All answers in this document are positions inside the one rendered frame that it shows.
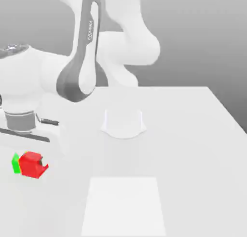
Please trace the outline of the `small red cube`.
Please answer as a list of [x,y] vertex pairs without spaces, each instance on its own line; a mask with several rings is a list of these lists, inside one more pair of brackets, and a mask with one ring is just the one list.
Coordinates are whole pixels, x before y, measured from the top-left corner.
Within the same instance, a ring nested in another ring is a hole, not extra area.
[[38,179],[49,167],[49,164],[43,166],[43,156],[40,153],[25,152],[19,158],[21,174],[23,176]]

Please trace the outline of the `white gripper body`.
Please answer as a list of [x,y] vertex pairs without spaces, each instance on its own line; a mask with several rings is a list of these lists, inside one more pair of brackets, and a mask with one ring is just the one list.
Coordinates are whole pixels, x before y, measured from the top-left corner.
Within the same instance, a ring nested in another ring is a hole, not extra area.
[[53,156],[64,156],[65,147],[58,127],[34,129],[29,134],[20,134],[12,130],[0,128],[0,146],[16,151],[32,151],[49,153]]

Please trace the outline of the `small green cube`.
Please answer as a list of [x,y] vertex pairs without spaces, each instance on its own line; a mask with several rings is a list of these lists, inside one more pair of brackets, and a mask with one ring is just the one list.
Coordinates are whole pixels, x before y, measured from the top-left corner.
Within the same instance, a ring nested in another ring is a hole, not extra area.
[[12,167],[13,167],[13,171],[14,174],[21,174],[21,167],[19,165],[19,155],[17,153],[14,153],[13,157],[12,157]]

